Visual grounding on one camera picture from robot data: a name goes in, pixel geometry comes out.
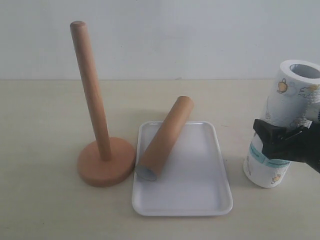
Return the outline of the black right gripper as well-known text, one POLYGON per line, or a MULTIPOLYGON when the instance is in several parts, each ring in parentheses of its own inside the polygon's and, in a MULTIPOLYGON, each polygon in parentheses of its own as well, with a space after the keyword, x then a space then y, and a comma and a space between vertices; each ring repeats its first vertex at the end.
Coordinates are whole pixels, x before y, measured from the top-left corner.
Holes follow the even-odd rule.
POLYGON ((262 142, 262 154, 268 159, 306 163, 320 172, 320 123, 295 129, 275 126, 255 119, 253 129, 262 142))

